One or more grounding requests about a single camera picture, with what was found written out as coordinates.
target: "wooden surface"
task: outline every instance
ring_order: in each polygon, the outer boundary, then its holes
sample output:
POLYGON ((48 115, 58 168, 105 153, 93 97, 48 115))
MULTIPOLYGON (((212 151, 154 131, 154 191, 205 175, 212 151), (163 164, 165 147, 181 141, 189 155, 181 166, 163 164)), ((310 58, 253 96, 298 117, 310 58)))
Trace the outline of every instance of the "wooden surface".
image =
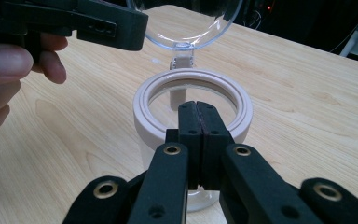
MULTIPOLYGON (((143 171, 132 97, 172 54, 145 41, 127 52, 69 39, 68 80, 22 81, 0 128, 0 223, 60 223, 94 178, 143 171)), ((196 51, 196 67, 249 93, 245 140, 289 183, 331 179, 358 196, 358 62, 233 25, 196 51)), ((219 204, 187 223, 224 223, 219 204)))

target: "black tool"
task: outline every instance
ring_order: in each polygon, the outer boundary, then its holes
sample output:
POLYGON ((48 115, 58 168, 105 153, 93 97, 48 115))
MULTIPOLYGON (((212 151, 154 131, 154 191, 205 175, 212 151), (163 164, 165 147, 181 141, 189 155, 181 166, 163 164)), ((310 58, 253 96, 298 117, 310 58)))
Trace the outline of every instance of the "black tool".
POLYGON ((358 223, 358 199, 337 183, 287 184, 253 147, 236 144, 216 108, 179 106, 179 129, 167 130, 149 169, 127 182, 89 183, 63 223, 185 223, 188 189, 220 191, 227 223, 358 223))
POLYGON ((0 43, 28 49, 38 61, 40 33, 70 36, 125 50, 140 50, 147 15, 102 0, 0 0, 0 43))

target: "hand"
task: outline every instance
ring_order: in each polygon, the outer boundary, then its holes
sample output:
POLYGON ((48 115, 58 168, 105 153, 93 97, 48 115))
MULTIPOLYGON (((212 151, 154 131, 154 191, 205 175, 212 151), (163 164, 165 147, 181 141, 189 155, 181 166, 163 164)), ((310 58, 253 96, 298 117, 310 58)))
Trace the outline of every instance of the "hand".
POLYGON ((34 64, 31 54, 20 47, 0 44, 0 126, 9 113, 9 100, 19 91, 20 79, 32 70, 44 73, 54 83, 66 80, 65 68, 60 62, 56 50, 64 49, 68 43, 65 37, 41 35, 39 64, 34 64))

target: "white plastic ring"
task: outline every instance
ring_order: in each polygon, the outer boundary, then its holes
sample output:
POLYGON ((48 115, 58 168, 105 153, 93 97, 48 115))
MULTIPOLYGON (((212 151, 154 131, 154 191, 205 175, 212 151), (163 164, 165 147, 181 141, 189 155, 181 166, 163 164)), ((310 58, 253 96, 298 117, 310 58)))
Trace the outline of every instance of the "white plastic ring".
POLYGON ((246 91, 230 77, 211 71, 181 68, 152 76, 144 82, 133 99, 135 128, 150 148, 157 148, 165 139, 167 127, 157 121, 149 110, 151 100, 163 89, 196 82, 226 96, 237 108, 235 119, 227 126, 235 142, 242 143, 253 116, 252 102, 246 91))

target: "clear glass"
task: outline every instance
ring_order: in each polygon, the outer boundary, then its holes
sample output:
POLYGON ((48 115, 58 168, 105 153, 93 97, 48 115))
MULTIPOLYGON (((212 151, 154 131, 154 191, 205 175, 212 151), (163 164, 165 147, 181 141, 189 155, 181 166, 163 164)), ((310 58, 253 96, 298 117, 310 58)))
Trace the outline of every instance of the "clear glass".
POLYGON ((146 37, 165 49, 202 48, 222 35, 242 0, 127 0, 149 16, 146 37))

